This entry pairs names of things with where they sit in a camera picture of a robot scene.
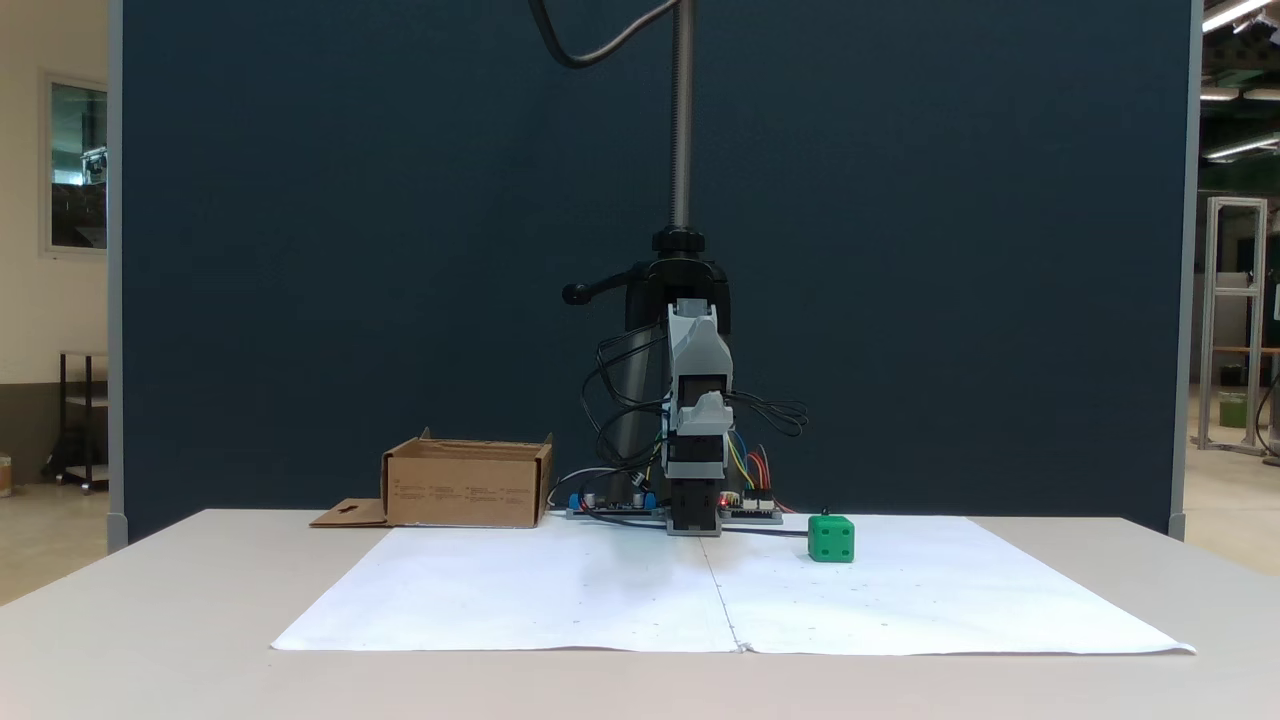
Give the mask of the grey wedge gripper finger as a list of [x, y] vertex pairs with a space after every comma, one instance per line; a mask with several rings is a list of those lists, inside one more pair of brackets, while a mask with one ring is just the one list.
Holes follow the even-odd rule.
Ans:
[[691, 406], [678, 407], [678, 434], [722, 437], [733, 428], [733, 410], [721, 391], [709, 391]]

